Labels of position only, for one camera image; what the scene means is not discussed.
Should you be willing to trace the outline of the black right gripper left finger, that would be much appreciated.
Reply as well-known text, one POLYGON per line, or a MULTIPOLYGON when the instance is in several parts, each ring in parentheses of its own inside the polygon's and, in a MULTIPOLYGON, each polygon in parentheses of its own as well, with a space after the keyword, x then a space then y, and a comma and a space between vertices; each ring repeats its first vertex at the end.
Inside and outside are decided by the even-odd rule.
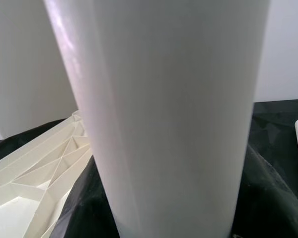
POLYGON ((115 238, 117 227, 91 157, 75 181, 52 231, 53 238, 115 238))

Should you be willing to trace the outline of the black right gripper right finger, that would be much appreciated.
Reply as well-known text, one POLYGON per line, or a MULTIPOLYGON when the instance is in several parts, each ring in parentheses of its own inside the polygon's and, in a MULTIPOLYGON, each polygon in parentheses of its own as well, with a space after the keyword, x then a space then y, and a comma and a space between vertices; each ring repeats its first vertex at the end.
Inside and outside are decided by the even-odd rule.
POLYGON ((298 238, 298 198, 274 167, 248 146, 232 238, 298 238))

